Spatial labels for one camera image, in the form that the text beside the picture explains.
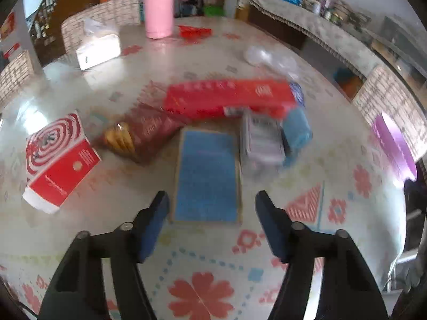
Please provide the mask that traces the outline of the green plastic bag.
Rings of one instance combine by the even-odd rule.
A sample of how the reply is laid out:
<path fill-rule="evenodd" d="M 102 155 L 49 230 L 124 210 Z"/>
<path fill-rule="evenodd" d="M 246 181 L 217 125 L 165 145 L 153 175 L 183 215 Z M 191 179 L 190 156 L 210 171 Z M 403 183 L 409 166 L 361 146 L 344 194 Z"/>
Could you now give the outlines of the green plastic bag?
<path fill-rule="evenodd" d="M 221 6 L 204 6 L 203 13 L 206 17 L 222 17 L 224 16 L 224 10 Z"/>

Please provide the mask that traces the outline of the checkered chair right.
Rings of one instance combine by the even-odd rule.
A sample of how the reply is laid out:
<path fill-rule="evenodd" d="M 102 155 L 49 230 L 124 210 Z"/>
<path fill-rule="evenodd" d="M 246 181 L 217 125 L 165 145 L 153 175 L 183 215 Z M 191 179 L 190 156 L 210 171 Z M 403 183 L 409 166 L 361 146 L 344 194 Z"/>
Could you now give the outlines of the checkered chair right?
<path fill-rule="evenodd" d="M 386 113 L 399 127 L 414 160 L 426 154 L 426 114 L 389 68 L 378 65 L 372 70 L 355 94 L 353 105 L 368 123 Z"/>

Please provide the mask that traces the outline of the red white spiral box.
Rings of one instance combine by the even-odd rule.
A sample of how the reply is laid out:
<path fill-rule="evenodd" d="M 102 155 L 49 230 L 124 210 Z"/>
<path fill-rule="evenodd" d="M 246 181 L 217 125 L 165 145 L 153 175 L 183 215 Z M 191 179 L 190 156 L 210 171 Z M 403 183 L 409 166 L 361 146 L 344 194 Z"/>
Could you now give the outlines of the red white spiral box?
<path fill-rule="evenodd" d="M 69 113 L 27 137 L 22 198 L 35 209 L 54 214 L 100 162 L 78 112 Z"/>

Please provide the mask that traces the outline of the grey white medicine box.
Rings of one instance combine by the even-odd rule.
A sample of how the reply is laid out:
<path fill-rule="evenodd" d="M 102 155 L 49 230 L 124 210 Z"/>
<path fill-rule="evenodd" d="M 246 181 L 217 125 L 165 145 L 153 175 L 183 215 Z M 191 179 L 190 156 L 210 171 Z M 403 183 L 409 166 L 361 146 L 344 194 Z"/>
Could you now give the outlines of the grey white medicine box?
<path fill-rule="evenodd" d="M 245 111 L 240 128 L 240 163 L 248 174 L 283 166 L 286 155 L 282 127 L 276 119 Z"/>

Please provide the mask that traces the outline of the brown snack bag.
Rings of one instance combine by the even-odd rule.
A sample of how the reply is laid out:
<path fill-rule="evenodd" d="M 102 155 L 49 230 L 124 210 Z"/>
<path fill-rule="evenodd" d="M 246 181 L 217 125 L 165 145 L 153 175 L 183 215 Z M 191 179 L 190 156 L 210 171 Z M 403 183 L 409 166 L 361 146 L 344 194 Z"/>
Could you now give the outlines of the brown snack bag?
<path fill-rule="evenodd" d="M 180 114 L 138 103 L 108 125 L 96 142 L 120 157 L 147 165 L 189 123 L 190 119 Z"/>

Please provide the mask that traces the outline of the clear plastic bag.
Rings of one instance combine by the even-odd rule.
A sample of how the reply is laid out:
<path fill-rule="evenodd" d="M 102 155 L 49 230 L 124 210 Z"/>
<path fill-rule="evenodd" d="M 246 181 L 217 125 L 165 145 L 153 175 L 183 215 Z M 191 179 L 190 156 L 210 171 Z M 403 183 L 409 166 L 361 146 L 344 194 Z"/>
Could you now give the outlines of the clear plastic bag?
<path fill-rule="evenodd" d="M 260 45 L 252 45 L 243 53 L 245 61 L 251 66 L 266 66 L 271 71 L 296 81 L 298 77 L 298 63 L 282 51 L 275 51 Z"/>

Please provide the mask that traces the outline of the pink thermos bottle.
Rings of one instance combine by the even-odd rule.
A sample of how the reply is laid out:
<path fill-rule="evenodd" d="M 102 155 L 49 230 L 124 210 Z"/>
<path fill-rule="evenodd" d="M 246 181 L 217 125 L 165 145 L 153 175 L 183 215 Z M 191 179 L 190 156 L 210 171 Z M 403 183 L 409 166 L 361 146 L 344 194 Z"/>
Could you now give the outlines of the pink thermos bottle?
<path fill-rule="evenodd" d="M 143 0 L 145 33 L 150 39 L 169 37 L 174 30 L 175 0 Z"/>

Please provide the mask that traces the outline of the checkered chair far middle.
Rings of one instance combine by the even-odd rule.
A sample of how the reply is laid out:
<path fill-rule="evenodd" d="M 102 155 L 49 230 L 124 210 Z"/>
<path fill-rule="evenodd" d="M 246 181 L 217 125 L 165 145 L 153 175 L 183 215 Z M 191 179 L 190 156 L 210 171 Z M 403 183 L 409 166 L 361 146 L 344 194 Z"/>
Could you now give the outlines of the checkered chair far middle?
<path fill-rule="evenodd" d="M 103 25 L 122 27 L 140 24 L 138 0 L 110 0 L 97 4 L 65 19 L 61 25 L 62 40 L 66 53 L 75 51 L 86 36 L 84 19 L 91 19 Z"/>

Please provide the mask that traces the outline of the long red carton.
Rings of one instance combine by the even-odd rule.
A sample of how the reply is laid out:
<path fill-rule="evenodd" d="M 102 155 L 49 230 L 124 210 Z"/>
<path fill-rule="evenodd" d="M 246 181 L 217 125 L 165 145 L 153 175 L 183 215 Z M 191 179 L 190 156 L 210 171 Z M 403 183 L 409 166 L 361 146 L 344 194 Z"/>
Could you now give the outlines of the long red carton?
<path fill-rule="evenodd" d="M 214 79 L 170 85 L 161 107 L 192 120 L 239 116 L 249 109 L 283 119 L 298 103 L 286 81 Z"/>

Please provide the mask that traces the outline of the checkered chair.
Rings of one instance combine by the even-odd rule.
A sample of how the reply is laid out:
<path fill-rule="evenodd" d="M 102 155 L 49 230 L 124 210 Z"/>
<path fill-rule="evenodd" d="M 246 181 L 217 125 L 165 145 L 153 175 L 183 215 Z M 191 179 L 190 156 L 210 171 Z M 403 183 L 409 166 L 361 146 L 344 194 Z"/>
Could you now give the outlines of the checkered chair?
<path fill-rule="evenodd" d="M 426 154 L 426 114 L 389 68 L 378 65 L 372 70 L 355 94 L 353 105 L 368 123 L 386 113 L 399 127 L 414 160 Z"/>
<path fill-rule="evenodd" d="M 122 27 L 140 24 L 138 0 L 110 0 L 97 4 L 65 19 L 61 25 L 62 40 L 66 53 L 75 51 L 86 36 L 84 19 L 91 19 L 103 25 Z"/>
<path fill-rule="evenodd" d="M 34 75 L 30 53 L 24 50 L 1 73 L 0 102 L 4 103 L 9 96 L 20 89 Z"/>

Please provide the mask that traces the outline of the red crumpled wrapper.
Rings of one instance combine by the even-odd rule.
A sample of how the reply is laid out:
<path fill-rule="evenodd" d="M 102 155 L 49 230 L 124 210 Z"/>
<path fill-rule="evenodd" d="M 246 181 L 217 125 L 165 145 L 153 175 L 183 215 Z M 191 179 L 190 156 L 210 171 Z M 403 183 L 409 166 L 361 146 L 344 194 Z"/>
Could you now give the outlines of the red crumpled wrapper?
<path fill-rule="evenodd" d="M 187 41 L 194 41 L 202 38 L 207 38 L 212 35 L 212 29 L 204 27 L 193 27 L 187 25 L 179 25 L 180 36 Z"/>

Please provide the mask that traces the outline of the sideboard with lace cloth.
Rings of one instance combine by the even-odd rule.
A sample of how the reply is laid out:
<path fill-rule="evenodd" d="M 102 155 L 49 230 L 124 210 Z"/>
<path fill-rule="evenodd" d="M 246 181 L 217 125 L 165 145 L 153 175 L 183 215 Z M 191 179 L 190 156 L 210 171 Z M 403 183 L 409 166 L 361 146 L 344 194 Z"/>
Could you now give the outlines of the sideboard with lace cloth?
<path fill-rule="evenodd" d="M 259 12 L 280 21 L 319 44 L 349 67 L 362 80 L 384 62 L 365 44 L 322 17 L 283 0 L 238 0 L 238 6 L 255 7 Z"/>

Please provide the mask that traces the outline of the checkered chair far left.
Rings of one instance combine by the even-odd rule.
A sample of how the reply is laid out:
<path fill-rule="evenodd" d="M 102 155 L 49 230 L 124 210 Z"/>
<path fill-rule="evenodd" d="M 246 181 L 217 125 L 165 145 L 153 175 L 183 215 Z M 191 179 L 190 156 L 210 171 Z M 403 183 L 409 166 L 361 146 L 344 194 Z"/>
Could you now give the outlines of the checkered chair far left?
<path fill-rule="evenodd" d="M 34 75 L 30 53 L 24 50 L 1 73 L 0 102 L 4 103 L 9 96 L 20 89 Z"/>

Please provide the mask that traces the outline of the blue flat cardboard box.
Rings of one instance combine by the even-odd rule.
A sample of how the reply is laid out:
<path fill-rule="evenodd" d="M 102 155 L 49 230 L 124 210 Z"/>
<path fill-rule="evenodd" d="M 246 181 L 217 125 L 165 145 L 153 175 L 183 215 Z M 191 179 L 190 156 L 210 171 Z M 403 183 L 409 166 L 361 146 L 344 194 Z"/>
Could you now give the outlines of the blue flat cardboard box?
<path fill-rule="evenodd" d="M 171 221 L 238 224 L 241 210 L 236 136 L 222 131 L 183 129 Z"/>

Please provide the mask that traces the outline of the white tissue pack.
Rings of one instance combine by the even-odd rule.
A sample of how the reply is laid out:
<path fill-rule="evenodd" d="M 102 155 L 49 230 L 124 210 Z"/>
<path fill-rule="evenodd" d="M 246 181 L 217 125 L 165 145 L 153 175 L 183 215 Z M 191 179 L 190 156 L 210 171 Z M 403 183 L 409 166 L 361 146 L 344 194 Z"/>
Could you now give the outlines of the white tissue pack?
<path fill-rule="evenodd" d="M 82 71 L 90 69 L 121 55 L 119 27 L 84 18 L 84 38 L 76 50 L 77 62 Z"/>

